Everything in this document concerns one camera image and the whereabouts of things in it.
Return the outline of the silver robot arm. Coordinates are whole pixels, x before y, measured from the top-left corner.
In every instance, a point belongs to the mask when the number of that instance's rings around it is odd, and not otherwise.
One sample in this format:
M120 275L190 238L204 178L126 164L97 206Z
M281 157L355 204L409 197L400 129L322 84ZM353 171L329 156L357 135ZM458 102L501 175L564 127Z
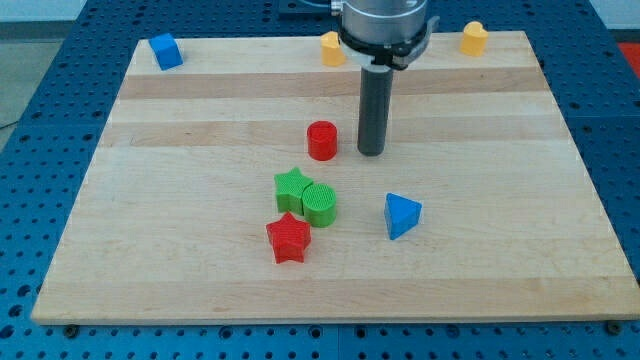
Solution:
M347 58L371 72L403 71L421 57L440 18L428 0L332 0Z

